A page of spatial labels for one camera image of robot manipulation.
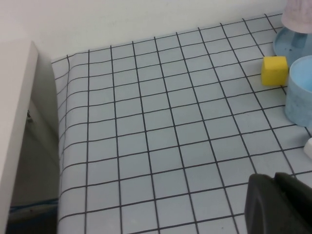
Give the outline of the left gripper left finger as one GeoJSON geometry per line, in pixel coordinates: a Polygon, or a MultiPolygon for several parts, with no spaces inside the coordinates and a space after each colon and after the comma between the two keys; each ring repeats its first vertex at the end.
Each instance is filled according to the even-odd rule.
{"type": "Polygon", "coordinates": [[[303,219],[295,208],[301,200],[303,183],[284,173],[251,175],[245,204],[249,234],[301,234],[303,219]]]}

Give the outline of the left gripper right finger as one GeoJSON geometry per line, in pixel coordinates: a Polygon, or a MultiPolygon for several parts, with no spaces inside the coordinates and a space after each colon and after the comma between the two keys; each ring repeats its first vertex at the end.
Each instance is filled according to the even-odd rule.
{"type": "Polygon", "coordinates": [[[290,205],[292,232],[310,234],[312,232],[311,187],[287,173],[276,173],[274,181],[290,205]]]}

